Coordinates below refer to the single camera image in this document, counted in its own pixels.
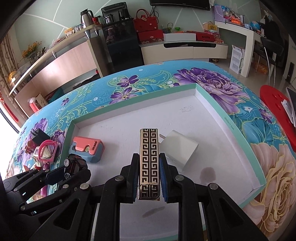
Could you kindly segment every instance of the white cardboard box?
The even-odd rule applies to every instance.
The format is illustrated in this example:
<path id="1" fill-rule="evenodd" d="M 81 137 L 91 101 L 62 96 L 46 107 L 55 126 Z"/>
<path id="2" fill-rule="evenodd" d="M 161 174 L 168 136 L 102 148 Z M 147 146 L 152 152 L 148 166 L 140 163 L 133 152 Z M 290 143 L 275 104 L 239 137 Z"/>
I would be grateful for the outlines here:
<path id="1" fill-rule="evenodd" d="M 192 33 L 163 34 L 163 40 L 166 41 L 166 42 L 195 41 L 196 40 L 196 34 L 192 34 Z"/>
<path id="2" fill-rule="evenodd" d="M 241 47 L 232 46 L 232 55 L 230 61 L 230 69 L 240 74 L 244 66 L 244 53 L 245 49 Z"/>
<path id="3" fill-rule="evenodd" d="M 47 101 L 44 99 L 44 97 L 39 94 L 36 96 L 36 102 L 39 103 L 39 105 L 41 106 L 41 108 L 43 108 L 44 106 L 48 105 Z"/>

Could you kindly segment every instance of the globe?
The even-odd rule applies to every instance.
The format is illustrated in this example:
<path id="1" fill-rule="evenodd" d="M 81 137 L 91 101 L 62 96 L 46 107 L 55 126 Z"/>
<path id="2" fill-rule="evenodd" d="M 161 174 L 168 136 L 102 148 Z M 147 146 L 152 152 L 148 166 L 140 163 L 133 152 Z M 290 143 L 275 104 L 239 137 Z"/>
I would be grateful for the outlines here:
<path id="1" fill-rule="evenodd" d="M 254 31 L 261 30 L 261 27 L 257 21 L 250 22 L 250 26 Z"/>

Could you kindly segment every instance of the wall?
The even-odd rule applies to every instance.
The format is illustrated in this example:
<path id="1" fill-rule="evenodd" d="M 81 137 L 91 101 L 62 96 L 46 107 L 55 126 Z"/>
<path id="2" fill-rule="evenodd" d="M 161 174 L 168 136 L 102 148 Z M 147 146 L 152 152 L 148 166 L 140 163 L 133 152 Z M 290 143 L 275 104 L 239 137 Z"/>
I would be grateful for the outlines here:
<path id="1" fill-rule="evenodd" d="M 289 72 L 289 67 L 290 67 L 290 62 L 294 63 L 296 65 L 296 45 L 293 42 L 292 38 L 289 36 L 289 53 L 288 53 L 288 58 L 287 58 L 287 64 L 286 64 L 286 68 L 285 68 L 285 72 L 283 77 L 286 79 L 288 76 L 288 72 Z M 292 78 L 291 78 L 291 83 L 293 85 L 294 88 L 296 88 L 296 67 L 294 68 L 293 74 L 292 74 Z"/>
<path id="2" fill-rule="evenodd" d="M 80 12 L 86 8 L 97 16 L 100 9 L 119 0 L 37 0 L 15 22 L 16 38 L 20 50 L 27 49 L 28 44 L 42 41 L 42 46 L 49 46 L 64 30 L 80 23 Z M 140 8 L 151 10 L 149 0 L 126 0 L 129 13 L 135 17 Z M 238 9 L 239 14 L 245 15 L 245 22 L 261 18 L 258 0 L 216 0 L 215 4 L 230 6 Z M 182 30 L 203 31 L 204 22 L 213 21 L 213 12 L 180 7 L 156 7 L 159 12 L 159 27 L 169 22 Z M 245 38 L 240 34 L 222 31 L 222 38 L 227 44 L 245 46 Z"/>

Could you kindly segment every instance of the wooden shelf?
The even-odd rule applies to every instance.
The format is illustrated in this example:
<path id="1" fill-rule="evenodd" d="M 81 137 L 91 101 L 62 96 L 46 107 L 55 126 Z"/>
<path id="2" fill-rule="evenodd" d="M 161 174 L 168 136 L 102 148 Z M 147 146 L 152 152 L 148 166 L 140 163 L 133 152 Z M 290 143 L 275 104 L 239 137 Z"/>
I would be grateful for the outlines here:
<path id="1" fill-rule="evenodd" d="M 27 78 L 30 73 L 34 70 L 36 70 L 40 65 L 42 65 L 46 60 L 48 60 L 54 53 L 59 52 L 63 48 L 67 47 L 68 45 L 74 43 L 75 41 L 85 37 L 85 31 L 90 30 L 91 32 L 94 32 L 95 30 L 100 30 L 101 28 L 97 25 L 90 25 L 87 28 L 84 28 L 80 30 L 79 32 L 72 34 L 71 36 L 67 37 L 60 43 L 56 44 L 54 47 L 52 47 L 50 50 L 48 50 L 44 55 L 41 56 L 24 74 L 23 76 L 18 80 L 18 82 L 14 85 L 9 95 L 13 93 L 15 88 L 24 81 L 25 78 Z"/>

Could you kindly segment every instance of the floral bed sheet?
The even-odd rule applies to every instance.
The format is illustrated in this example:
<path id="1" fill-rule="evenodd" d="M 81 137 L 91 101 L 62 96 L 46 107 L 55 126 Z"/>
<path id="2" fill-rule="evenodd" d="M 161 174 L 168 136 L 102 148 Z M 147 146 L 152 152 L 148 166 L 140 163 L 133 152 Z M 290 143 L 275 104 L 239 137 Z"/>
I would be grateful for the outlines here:
<path id="1" fill-rule="evenodd" d="M 243 210 L 268 237 L 295 204 L 295 153 L 267 106 L 250 89 L 218 66 L 202 61 L 168 61 L 115 73 L 64 95 L 32 115 L 23 125 L 7 177 L 34 164 L 25 152 L 31 131 L 40 128 L 63 146 L 72 120 L 98 108 L 154 91 L 196 83 L 230 116 L 257 157 L 267 185 Z M 59 166 L 59 158 L 51 169 Z M 50 187 L 51 194 L 55 186 Z M 40 193 L 33 200 L 40 198 Z"/>

